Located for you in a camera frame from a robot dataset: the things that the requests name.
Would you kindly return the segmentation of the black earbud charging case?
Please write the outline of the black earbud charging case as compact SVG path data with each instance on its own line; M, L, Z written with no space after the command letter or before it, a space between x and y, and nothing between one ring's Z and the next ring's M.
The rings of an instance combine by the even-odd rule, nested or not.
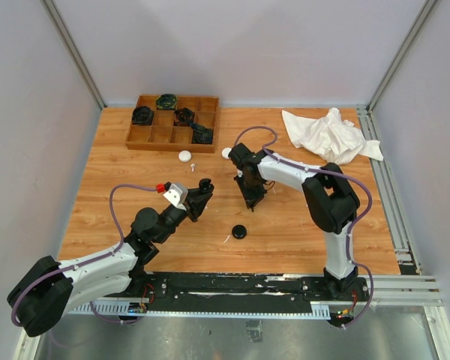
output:
M243 239L248 234L248 231L244 225L236 224L232 228L232 236L235 239Z

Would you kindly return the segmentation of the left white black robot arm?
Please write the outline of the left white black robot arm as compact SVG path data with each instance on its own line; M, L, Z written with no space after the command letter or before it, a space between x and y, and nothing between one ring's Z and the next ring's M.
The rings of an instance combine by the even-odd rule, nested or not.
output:
M195 188L179 183L159 184L155 190L169 205L162 212L150 207L140 209L130 225L130 233L118 233L118 243L72 260L40 258L7 296L12 323L23 328L29 337L36 337L80 305L123 292L131 297L140 295L146 287L141 274L158 254L157 246L174 234L185 219L198 221L214 189L208 178Z

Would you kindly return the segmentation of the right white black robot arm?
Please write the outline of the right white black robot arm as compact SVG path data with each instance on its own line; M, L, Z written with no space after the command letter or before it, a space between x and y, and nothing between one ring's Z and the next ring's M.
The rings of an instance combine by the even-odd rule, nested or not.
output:
M334 300L350 294L358 277L352 225L360 202L340 167L334 163L322 167L306 165L266 149L254 153L242 143L231 149L228 158L237 168L234 180L250 210L264 199L267 182L280 183L304 194L310 217L325 238L325 292Z

